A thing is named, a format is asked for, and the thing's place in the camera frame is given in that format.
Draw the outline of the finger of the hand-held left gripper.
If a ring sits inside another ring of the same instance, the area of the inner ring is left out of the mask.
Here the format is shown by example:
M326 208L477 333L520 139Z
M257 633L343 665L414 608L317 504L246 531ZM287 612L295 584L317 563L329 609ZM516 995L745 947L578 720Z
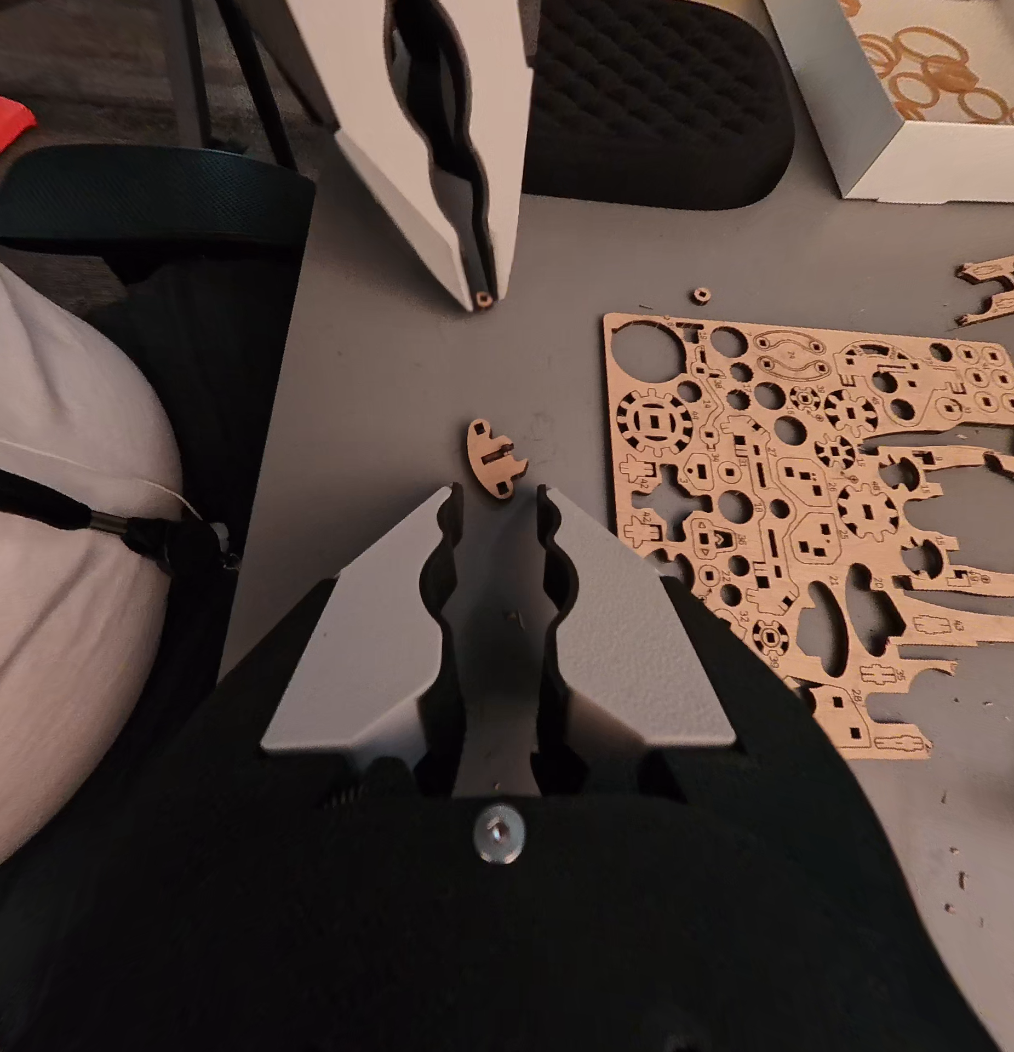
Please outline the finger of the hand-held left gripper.
M533 72L518 2L421 2L422 38L437 55L439 121L454 176L431 151L437 201L460 237L474 305L509 287L528 137Z
M387 59L386 1L289 1L339 124L334 141L448 294L474 309L454 226L440 208L429 146L400 105Z

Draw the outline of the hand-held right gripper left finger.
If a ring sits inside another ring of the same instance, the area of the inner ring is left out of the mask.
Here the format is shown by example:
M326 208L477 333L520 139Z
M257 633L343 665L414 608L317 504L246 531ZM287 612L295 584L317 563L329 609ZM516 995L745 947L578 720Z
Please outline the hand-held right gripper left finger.
M269 753L334 752L358 772L401 758L448 796L466 731L451 629L463 493L438 489L334 578L262 740Z

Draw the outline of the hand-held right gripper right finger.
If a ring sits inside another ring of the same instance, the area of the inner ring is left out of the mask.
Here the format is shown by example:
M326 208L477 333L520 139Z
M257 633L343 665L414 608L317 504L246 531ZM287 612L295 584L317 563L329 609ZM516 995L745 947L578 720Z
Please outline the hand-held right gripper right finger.
M548 626L533 774L544 796L626 791L653 753L736 733L661 582L562 491L538 489Z

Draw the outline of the oval notched wooden part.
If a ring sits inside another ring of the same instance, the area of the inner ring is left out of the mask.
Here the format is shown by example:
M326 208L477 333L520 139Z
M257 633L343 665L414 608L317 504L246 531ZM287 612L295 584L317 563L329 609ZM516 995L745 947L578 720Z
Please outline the oval notched wooden part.
M467 456L476 482L500 501L514 494L514 480L526 474L529 461L514 456L513 440L494 436L489 421L476 419L468 426Z

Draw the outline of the laser-cut wooden parts sheet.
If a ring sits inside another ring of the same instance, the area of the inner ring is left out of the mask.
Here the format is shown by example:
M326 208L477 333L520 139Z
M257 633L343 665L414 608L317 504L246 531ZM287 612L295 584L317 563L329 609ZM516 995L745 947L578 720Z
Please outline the laser-cut wooden parts sheet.
M973 446L874 450L885 436L1014 427L1001 344L610 312L603 321L616 531L693 573L693 593L789 686L847 758L928 758L914 725L878 723L956 662L901 646L1014 643L1014 616L908 596L1014 598L1014 573L955 564L952 537L907 505L931 474L1014 456Z

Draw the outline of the black metal leg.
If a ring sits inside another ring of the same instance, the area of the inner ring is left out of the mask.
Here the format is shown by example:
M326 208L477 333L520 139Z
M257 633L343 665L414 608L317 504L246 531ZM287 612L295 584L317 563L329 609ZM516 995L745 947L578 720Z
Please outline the black metal leg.
M210 112L191 1L162 1L164 54L180 144L206 150L211 140Z
M242 11L234 1L215 1L250 94L254 109L260 119L276 164L299 171L286 127L280 116L276 97L263 66L254 32Z

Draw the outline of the black quilted pad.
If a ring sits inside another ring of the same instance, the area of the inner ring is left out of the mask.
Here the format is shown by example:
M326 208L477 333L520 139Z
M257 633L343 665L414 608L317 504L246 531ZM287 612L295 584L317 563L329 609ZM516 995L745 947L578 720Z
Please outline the black quilted pad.
M794 138L780 64L741 17L697 2L541 3L525 193L738 208L775 189Z

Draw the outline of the black office chair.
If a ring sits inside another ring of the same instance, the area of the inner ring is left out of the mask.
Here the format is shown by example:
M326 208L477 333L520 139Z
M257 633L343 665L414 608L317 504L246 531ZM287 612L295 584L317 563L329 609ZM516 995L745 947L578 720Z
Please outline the black office chair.
M0 186L0 244L60 255L291 254L315 183L234 151L72 144L27 151Z

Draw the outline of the white cardboard box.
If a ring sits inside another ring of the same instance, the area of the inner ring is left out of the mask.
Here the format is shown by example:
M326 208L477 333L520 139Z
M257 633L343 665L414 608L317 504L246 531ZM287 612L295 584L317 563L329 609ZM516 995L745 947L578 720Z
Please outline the white cardboard box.
M1014 126L907 121L840 2L766 1L841 197L1014 203Z

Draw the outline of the pile of rubber bands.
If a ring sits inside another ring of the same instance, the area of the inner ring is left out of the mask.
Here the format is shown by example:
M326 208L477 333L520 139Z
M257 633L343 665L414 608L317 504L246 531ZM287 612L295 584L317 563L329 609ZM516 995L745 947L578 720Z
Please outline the pile of rubber bands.
M841 1L907 121L1014 126L1014 1Z

